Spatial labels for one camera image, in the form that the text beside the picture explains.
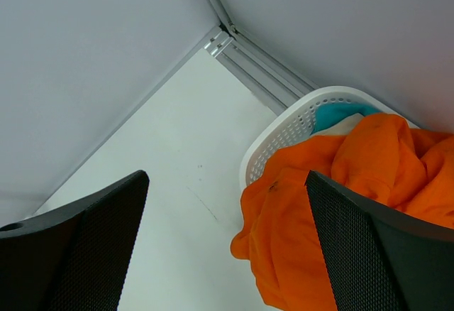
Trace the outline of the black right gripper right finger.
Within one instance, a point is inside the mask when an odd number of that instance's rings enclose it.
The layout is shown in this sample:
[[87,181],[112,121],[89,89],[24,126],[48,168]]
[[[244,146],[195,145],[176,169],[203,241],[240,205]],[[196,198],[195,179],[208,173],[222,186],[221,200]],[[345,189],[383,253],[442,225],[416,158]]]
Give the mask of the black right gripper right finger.
[[338,310],[452,310],[453,230],[311,171],[306,179]]

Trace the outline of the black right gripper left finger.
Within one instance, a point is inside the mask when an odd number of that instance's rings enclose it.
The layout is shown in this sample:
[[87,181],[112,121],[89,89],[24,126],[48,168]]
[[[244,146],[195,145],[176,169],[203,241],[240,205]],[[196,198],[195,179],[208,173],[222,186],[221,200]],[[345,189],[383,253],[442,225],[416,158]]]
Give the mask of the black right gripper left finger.
[[2,310],[117,310],[148,194],[136,171],[1,228]]

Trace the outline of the orange t shirt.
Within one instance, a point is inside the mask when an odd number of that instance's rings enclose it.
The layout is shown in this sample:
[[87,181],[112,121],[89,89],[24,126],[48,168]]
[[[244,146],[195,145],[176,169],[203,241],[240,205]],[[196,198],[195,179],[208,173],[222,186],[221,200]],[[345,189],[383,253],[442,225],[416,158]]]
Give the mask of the orange t shirt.
[[281,310],[453,309],[453,136],[372,114],[278,150],[231,253]]

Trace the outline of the beige t shirt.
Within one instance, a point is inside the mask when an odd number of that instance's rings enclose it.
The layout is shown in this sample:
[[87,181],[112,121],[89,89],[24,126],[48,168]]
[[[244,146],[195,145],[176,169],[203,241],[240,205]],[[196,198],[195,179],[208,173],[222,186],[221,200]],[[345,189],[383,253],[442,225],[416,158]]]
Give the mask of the beige t shirt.
[[364,116],[361,114],[354,114],[344,118],[337,124],[318,131],[315,136],[345,136],[348,135],[362,120]]

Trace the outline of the teal t shirt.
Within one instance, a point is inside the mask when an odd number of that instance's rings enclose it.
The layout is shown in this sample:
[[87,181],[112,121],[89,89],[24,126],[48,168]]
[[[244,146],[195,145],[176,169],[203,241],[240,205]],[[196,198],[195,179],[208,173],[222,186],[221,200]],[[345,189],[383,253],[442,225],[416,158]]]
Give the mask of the teal t shirt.
[[369,116],[382,111],[366,104],[359,103],[335,103],[320,106],[315,111],[315,127],[312,134],[335,126],[345,118],[354,114]]

